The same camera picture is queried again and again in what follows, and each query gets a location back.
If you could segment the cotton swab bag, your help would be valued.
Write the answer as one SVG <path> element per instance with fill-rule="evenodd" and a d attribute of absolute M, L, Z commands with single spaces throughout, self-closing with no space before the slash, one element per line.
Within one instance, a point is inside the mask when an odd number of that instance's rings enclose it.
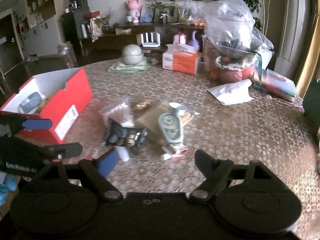
<path fill-rule="evenodd" d="M 131 110 L 131 101 L 128 96 L 123 96 L 117 101 L 108 104 L 99 111 L 105 126 L 109 119 L 116 121 L 123 127 L 134 127 L 135 121 Z"/>

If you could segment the orange plush toy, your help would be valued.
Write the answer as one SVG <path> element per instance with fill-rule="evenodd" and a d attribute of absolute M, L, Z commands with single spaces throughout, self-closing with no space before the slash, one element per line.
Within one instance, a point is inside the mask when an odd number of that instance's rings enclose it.
<path fill-rule="evenodd" d="M 52 99 L 52 94 L 48 95 L 38 106 L 36 113 L 40 113 L 44 107 L 47 105 L 47 103 Z"/>

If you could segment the orange white tissue box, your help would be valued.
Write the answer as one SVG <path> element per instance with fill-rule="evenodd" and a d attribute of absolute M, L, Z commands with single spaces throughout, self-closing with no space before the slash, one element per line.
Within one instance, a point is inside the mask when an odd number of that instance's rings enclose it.
<path fill-rule="evenodd" d="M 166 70 L 195 75 L 199 68 L 201 53 L 187 44 L 167 44 L 162 54 L 162 67 Z"/>

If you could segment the black snack packet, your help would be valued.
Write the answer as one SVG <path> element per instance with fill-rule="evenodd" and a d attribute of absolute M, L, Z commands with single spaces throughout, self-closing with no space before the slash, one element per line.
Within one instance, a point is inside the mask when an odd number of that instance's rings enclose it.
<path fill-rule="evenodd" d="M 146 139 L 146 128 L 123 127 L 120 123 L 109 118 L 104 139 L 104 145 L 126 148 L 139 147 Z"/>

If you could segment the purple gourd vase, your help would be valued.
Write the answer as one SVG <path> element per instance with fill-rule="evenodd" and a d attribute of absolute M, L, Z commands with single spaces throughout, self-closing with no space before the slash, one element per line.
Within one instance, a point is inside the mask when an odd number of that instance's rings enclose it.
<path fill-rule="evenodd" d="M 194 30 L 193 32 L 192 32 L 192 35 L 191 35 L 191 38 L 190 38 L 190 40 L 188 41 L 188 45 L 189 46 L 191 46 L 191 47 L 193 47 L 193 48 L 195 48 L 196 50 L 199 50 L 199 43 L 198 43 L 198 41 L 197 41 L 197 39 L 196 39 L 196 33 L 197 33 L 197 31 L 196 30 Z"/>

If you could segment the clear glass jar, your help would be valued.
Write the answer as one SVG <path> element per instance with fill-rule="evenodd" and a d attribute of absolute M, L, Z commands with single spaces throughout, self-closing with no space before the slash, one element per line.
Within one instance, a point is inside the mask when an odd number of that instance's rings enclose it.
<path fill-rule="evenodd" d="M 67 68 L 77 68 L 79 66 L 71 42 L 68 41 L 59 44 L 57 46 L 57 52 L 59 57 L 63 59 Z"/>

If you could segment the green ceramic lidded bowl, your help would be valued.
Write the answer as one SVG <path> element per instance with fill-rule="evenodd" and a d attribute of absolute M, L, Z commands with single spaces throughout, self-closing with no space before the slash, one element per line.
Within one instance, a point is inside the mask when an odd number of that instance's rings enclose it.
<path fill-rule="evenodd" d="M 135 44 L 125 46 L 121 52 L 121 61 L 127 65 L 139 64 L 143 57 L 142 49 Z"/>

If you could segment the white paper bag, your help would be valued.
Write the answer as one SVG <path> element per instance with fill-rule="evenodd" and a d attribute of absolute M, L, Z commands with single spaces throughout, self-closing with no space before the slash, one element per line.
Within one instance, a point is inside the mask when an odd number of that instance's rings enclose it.
<path fill-rule="evenodd" d="M 222 105 L 230 106 L 250 102 L 253 98 L 249 95 L 252 81 L 245 79 L 236 83 L 227 83 L 207 89 Z"/>

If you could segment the large clear plastic bag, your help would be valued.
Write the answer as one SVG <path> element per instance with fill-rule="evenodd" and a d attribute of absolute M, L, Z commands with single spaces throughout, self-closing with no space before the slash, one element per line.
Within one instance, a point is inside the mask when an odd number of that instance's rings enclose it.
<path fill-rule="evenodd" d="M 244 61 L 245 58 L 266 69 L 274 45 L 255 26 L 255 20 L 243 0 L 211 1 L 203 7 L 205 36 L 223 55 Z"/>

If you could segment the dark green chair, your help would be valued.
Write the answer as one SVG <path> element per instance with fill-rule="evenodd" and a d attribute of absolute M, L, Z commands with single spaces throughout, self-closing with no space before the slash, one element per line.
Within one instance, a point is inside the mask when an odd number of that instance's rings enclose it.
<path fill-rule="evenodd" d="M 313 126 L 319 127 L 320 118 L 320 85 L 319 79 L 314 79 L 304 96 L 303 109 L 305 116 L 313 123 Z"/>

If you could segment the dark wooden sideboard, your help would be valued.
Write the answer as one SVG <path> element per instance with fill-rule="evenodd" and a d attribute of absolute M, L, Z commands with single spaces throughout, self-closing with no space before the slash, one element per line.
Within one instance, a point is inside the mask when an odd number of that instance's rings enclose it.
<path fill-rule="evenodd" d="M 116 31 L 127 29 L 131 32 L 124 34 L 116 33 Z M 172 43 L 174 41 L 174 35 L 179 31 L 183 32 L 189 40 L 193 31 L 198 31 L 202 34 L 204 27 L 179 23 L 139 23 L 136 25 L 120 25 L 116 28 L 116 31 L 109 31 L 97 37 L 81 39 L 79 42 L 82 56 L 88 56 L 94 49 L 121 50 L 129 44 L 140 46 L 144 40 L 141 35 L 145 33 L 159 33 L 161 46 Z"/>

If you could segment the red white cardboard box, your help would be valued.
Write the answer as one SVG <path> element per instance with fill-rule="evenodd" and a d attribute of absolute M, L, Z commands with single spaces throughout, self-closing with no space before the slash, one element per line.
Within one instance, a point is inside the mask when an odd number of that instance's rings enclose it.
<path fill-rule="evenodd" d="M 38 93 L 42 101 L 48 101 L 41 110 L 35 107 L 26 113 L 24 109 L 27 101 L 34 93 Z M 20 87 L 18 93 L 1 106 L 1 113 L 51 120 L 50 129 L 26 128 L 19 134 L 51 144 L 63 144 L 68 131 L 92 96 L 84 68 L 56 70 L 32 76 Z"/>

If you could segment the teal correction tape dispenser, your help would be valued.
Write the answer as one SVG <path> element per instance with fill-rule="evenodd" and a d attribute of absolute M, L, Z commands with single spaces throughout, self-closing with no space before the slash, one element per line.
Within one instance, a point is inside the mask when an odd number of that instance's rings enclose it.
<path fill-rule="evenodd" d="M 167 144 L 178 145 L 183 142 L 183 123 L 179 116 L 164 113 L 159 116 L 158 125 Z"/>

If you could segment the green folded cloth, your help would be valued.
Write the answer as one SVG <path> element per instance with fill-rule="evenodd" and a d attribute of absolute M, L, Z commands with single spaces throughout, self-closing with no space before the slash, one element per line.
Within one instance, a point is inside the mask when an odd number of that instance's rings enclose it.
<path fill-rule="evenodd" d="M 150 67 L 151 63 L 146 57 L 143 57 L 140 63 L 134 65 L 125 64 L 121 59 L 118 59 L 107 71 L 112 73 L 135 73 L 146 71 L 150 69 Z"/>

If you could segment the brown paper packet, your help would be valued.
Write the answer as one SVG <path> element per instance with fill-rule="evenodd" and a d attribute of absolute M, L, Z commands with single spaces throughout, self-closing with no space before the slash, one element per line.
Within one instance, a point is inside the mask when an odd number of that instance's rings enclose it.
<path fill-rule="evenodd" d="M 170 158 L 179 157 L 187 152 L 187 147 L 183 142 L 178 145 L 169 145 L 164 140 L 164 136 L 158 125 L 159 116 L 169 112 L 170 100 L 162 100 L 157 103 L 152 103 L 151 106 L 143 110 L 143 114 L 136 119 L 136 125 L 148 130 L 148 139 L 159 146 L 162 151 L 162 159 L 167 160 Z M 187 110 L 184 116 L 180 116 L 183 126 L 185 126 L 194 117 L 191 110 Z"/>

